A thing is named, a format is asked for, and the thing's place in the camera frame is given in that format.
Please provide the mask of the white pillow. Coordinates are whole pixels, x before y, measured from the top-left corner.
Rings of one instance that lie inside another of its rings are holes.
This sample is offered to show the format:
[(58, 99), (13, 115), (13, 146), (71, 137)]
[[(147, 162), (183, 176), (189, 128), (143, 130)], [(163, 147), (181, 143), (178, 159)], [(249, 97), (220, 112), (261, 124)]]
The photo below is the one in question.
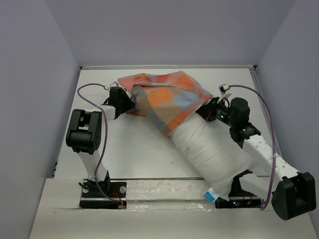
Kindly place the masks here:
[(194, 113), (170, 133), (177, 149), (220, 198), (229, 201), (235, 176), (253, 167), (253, 159), (216, 122)]

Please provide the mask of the multicolour checked pillowcase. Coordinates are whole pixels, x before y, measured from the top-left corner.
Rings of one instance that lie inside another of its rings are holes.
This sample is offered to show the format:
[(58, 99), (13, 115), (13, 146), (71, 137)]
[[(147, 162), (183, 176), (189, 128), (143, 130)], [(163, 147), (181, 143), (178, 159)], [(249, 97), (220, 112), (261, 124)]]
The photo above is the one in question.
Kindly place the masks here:
[(141, 73), (119, 78), (118, 82), (132, 97), (133, 113), (150, 119), (165, 137), (213, 97), (183, 71)]

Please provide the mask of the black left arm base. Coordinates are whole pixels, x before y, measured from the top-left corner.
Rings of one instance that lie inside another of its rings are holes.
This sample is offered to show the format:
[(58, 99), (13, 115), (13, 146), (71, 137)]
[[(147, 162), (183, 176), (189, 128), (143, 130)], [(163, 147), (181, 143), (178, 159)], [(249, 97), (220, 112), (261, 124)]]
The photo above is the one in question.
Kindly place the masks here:
[(81, 209), (124, 210), (127, 208), (127, 182), (96, 182), (84, 179), (78, 183), (81, 187), (79, 207)]

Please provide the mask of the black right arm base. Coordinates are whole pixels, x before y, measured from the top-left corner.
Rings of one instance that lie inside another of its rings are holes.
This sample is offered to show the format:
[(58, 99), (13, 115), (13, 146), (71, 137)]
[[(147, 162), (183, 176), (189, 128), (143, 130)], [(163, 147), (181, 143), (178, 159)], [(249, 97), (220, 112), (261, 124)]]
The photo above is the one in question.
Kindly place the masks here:
[(229, 201), (218, 198), (215, 201), (216, 209), (242, 209), (242, 208), (260, 208), (261, 199), (251, 192), (245, 191), (240, 185), (240, 177), (236, 176), (231, 184)]

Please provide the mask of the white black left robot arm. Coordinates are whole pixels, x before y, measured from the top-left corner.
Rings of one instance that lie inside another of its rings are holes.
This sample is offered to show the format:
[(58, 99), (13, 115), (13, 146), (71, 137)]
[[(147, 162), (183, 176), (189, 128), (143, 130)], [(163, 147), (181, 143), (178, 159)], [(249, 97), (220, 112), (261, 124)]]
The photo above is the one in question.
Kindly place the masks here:
[(110, 192), (110, 176), (101, 159), (106, 148), (106, 139), (102, 139), (102, 125), (107, 127), (108, 120), (117, 119), (134, 106), (126, 89), (114, 86), (109, 89), (109, 96), (104, 103), (95, 104), (93, 111), (72, 111), (66, 145), (81, 158), (88, 180), (95, 182), (93, 191), (100, 197)]

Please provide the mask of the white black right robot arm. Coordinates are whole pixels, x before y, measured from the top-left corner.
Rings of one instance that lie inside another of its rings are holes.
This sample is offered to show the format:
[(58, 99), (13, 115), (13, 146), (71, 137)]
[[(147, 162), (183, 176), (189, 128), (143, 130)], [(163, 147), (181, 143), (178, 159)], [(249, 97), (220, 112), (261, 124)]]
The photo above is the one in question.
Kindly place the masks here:
[(248, 191), (262, 198), (265, 193), (266, 200), (285, 221), (316, 209), (314, 177), (289, 165), (266, 143), (261, 132), (249, 121), (250, 108), (245, 99), (234, 98), (227, 107), (219, 97), (215, 97), (196, 112), (208, 122), (219, 120), (228, 125), (233, 141), (252, 156), (270, 177), (269, 182), (256, 184), (253, 184), (256, 176), (252, 173), (232, 180), (229, 189), (234, 195)]

